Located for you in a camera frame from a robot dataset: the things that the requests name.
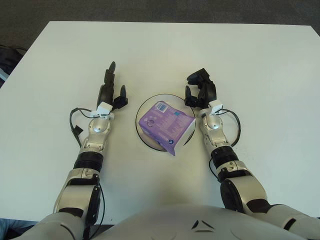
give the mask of cardboard box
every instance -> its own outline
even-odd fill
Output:
[[[194,132],[196,119],[158,101],[139,120],[139,125],[143,132],[175,156]]]

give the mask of blue jeans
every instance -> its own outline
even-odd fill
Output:
[[[18,230],[35,225],[36,221],[22,221],[0,218],[0,240],[4,240],[8,229]]]

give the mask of robotic hand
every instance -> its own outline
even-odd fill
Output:
[[[226,209],[250,215],[306,239],[320,239],[320,219],[310,217],[283,204],[270,205],[267,194],[253,173],[240,161],[223,132],[219,117],[223,108],[216,87],[202,68],[187,78],[200,89],[198,98],[185,88],[185,104],[200,107],[200,129],[207,153],[211,156],[221,183],[220,192]]]

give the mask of robot forearm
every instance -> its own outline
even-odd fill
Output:
[[[217,170],[225,208],[271,223],[303,238],[320,239],[320,219],[286,205],[268,203],[263,186],[238,159],[224,136],[219,116],[204,115],[200,129],[207,152]]]

